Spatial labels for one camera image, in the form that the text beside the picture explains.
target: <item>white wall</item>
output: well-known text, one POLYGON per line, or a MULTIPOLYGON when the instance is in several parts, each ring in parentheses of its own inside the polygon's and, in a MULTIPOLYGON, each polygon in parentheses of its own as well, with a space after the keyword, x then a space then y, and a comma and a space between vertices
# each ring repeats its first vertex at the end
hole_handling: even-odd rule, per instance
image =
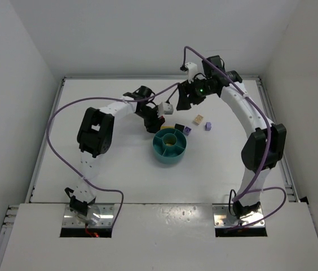
POLYGON ((0 229, 23 202, 56 82, 8 0, 0 0, 0 229))
MULTIPOLYGON (((298 0, 11 0, 55 76, 180 74, 183 47, 262 72, 298 0)), ((189 60, 196 60, 190 54, 189 60)))
POLYGON ((318 1, 302 0, 264 76, 301 196, 318 234, 318 1))

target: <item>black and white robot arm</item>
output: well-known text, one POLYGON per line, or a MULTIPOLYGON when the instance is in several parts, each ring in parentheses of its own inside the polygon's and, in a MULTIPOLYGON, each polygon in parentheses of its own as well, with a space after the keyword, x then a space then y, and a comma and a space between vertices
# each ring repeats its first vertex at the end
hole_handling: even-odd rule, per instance
MULTIPOLYGON (((212 56, 207 60, 225 72, 219 56, 212 56)), ((188 62, 181 68, 187 71, 188 80, 178 85, 179 100, 176 110, 188 110, 192 104, 200 104, 210 94, 217 94, 229 105, 244 127, 248 138, 241 153, 245 166, 242 184, 238 191, 238 194, 241 194, 248 187, 259 168, 267 141, 267 125, 260 113, 245 99, 248 92, 237 72, 230 71, 226 74, 240 87, 244 96, 239 94, 226 78, 211 69, 205 62, 202 63, 205 79, 195 78, 197 65, 194 63, 188 62)), ((133 93, 124 94, 121 99, 141 100, 152 94, 153 92, 149 88, 141 86, 133 93)), ((144 125, 148 132, 156 133, 160 130, 161 125, 165 122, 159 113, 163 113, 163 104, 149 106, 151 102, 152 100, 138 103, 114 102, 98 110, 87 109, 77 137, 81 150, 82 173, 86 179, 93 182, 93 178, 99 173, 102 154, 106 153, 111 145, 114 119, 118 120, 135 113, 144 119, 144 125)), ((271 126, 272 135, 270 151, 263 169, 251 187, 251 190, 256 189, 258 192, 245 194, 234 202, 233 210, 238 218, 257 210, 260 205, 260 191, 263 189, 266 177, 283 156, 286 129, 282 124, 276 125, 268 118, 267 121, 271 126)), ((74 190, 66 188, 65 191, 70 197, 70 207, 82 215, 86 215, 87 206, 94 203, 97 192, 82 180, 78 182, 74 190)))

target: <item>round green container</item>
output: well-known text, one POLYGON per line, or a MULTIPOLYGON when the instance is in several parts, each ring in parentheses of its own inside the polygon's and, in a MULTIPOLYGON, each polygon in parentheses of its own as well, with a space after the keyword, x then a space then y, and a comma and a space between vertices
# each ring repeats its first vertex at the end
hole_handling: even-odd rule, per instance
POLYGON ((187 147, 184 134, 174 128, 157 132, 153 139, 155 157, 164 164, 175 164, 183 157, 187 147))

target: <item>circular inner compartment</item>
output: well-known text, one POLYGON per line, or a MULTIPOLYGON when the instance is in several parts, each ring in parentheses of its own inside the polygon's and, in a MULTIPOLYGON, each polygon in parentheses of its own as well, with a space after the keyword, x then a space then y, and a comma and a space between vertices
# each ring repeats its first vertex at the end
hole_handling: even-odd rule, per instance
POLYGON ((176 136, 174 134, 165 134, 163 136, 163 142, 167 146, 173 146, 176 144, 176 136))

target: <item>purple cube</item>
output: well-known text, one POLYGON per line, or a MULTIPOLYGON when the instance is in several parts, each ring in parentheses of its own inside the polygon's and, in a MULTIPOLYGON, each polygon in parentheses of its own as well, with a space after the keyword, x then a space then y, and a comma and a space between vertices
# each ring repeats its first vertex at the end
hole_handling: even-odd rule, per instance
POLYGON ((211 123, 206 123, 205 124, 205 130, 206 131, 210 131, 210 129, 211 129, 211 123))
POLYGON ((185 134, 186 136, 188 136, 188 135, 191 133, 191 131, 192 131, 191 128, 185 126, 185 128, 184 128, 184 130, 183 130, 183 134, 185 134))

